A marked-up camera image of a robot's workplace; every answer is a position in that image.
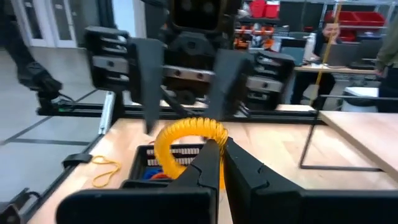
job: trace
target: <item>yellow coiled cable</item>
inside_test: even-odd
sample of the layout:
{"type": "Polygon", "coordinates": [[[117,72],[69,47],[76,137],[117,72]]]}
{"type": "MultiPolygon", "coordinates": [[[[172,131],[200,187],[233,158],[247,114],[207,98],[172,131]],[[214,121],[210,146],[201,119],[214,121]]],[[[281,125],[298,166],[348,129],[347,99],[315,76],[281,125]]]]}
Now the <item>yellow coiled cable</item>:
{"type": "MultiPolygon", "coordinates": [[[[338,17],[339,17],[339,15],[340,15],[341,6],[342,6],[341,3],[342,3],[342,1],[339,1],[339,2],[338,2],[338,5],[337,5],[336,16],[335,16],[335,23],[338,23],[338,17]]],[[[321,66],[321,69],[319,69],[318,76],[317,76],[317,81],[315,82],[315,85],[316,85],[316,86],[319,86],[319,84],[320,84],[320,82],[321,82],[321,78],[322,78],[322,74],[323,74],[323,66],[324,66],[324,64],[326,64],[326,62],[328,61],[330,46],[331,46],[331,38],[329,38],[328,44],[326,45],[325,54],[324,54],[323,60],[322,60],[322,66],[321,66]]],[[[309,105],[312,105],[313,99],[316,97],[316,95],[317,95],[317,89],[315,88],[315,89],[312,91],[309,105]]]]}
{"type": "MultiPolygon", "coordinates": [[[[185,118],[164,127],[155,140],[155,157],[163,168],[163,172],[172,179],[178,178],[185,170],[174,158],[170,145],[185,136],[203,136],[214,139],[223,155],[228,131],[216,120],[209,118],[185,118]]],[[[223,160],[220,160],[220,188],[225,189],[223,160]]]]}

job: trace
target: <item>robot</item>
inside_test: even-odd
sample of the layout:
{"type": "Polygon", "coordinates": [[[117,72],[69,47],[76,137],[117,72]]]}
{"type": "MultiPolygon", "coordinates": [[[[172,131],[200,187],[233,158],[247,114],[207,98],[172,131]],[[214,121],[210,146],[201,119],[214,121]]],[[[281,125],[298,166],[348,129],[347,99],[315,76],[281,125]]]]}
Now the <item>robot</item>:
{"type": "Polygon", "coordinates": [[[130,91],[131,100],[143,105],[148,133],[159,118],[162,99],[184,118],[197,114],[181,104],[205,98],[208,107],[201,116],[218,121],[245,104],[277,107],[294,60],[263,50],[233,49],[240,0],[145,2],[168,15],[158,39],[133,38],[105,27],[88,27],[85,38],[93,85],[130,91]]]}

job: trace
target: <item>black shoe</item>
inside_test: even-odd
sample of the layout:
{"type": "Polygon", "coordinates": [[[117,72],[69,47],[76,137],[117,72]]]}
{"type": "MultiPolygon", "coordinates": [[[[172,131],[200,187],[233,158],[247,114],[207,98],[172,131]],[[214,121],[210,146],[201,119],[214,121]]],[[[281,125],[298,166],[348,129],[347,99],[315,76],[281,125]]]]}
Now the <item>black shoe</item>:
{"type": "Polygon", "coordinates": [[[18,66],[17,78],[20,84],[32,91],[58,93],[62,89],[62,83],[55,80],[38,62],[18,66]]]}

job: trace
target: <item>black bracket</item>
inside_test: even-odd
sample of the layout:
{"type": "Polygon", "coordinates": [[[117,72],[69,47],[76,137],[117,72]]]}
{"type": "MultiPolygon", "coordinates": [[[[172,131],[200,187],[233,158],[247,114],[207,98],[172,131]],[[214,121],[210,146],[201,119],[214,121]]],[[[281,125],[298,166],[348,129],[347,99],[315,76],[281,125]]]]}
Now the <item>black bracket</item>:
{"type": "Polygon", "coordinates": [[[62,161],[62,166],[66,169],[67,167],[75,167],[81,163],[87,164],[92,160],[92,158],[93,155],[87,153],[71,154],[62,161]]]}
{"type": "Polygon", "coordinates": [[[40,198],[37,192],[30,192],[24,188],[9,202],[0,202],[0,223],[1,224],[23,224],[19,210],[30,200],[31,196],[40,198]]]}

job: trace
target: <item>wooden tabletop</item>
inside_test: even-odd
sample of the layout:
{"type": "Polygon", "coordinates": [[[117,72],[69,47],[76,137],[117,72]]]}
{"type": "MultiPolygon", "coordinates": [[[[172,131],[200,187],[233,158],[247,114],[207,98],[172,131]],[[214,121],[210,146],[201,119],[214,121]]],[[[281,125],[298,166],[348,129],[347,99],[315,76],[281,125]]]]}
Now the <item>wooden tabletop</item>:
{"type": "Polygon", "coordinates": [[[398,181],[398,114],[321,111],[320,117],[398,181]]]}
{"type": "MultiPolygon", "coordinates": [[[[311,110],[308,106],[281,106],[281,110],[311,110]]],[[[153,136],[144,134],[144,124],[139,119],[120,119],[90,152],[119,161],[122,168],[107,188],[117,189],[128,175],[136,149],[149,144],[155,135],[173,121],[160,121],[153,136]]],[[[225,123],[236,143],[265,165],[307,189],[397,189],[398,184],[383,172],[344,172],[329,170],[303,170],[298,162],[309,126],[296,124],[225,123]]],[[[201,138],[184,137],[176,143],[199,143],[201,138]]],[[[375,165],[348,144],[334,130],[320,126],[313,135],[307,165],[369,166],[375,165]]],[[[110,165],[93,163],[79,165],[64,183],[30,219],[29,224],[55,224],[58,204],[69,194],[93,188],[95,176],[109,171],[110,165]]],[[[219,223],[232,224],[226,192],[220,192],[219,223]]]]}
{"type": "MultiPolygon", "coordinates": [[[[298,72],[319,72],[320,65],[303,65],[300,67],[295,67],[295,70],[298,72]]],[[[358,69],[351,69],[347,67],[339,67],[339,68],[330,68],[327,66],[323,66],[323,71],[328,73],[350,73],[350,74],[357,74],[357,75],[374,75],[373,70],[358,70],[358,69]]]]}

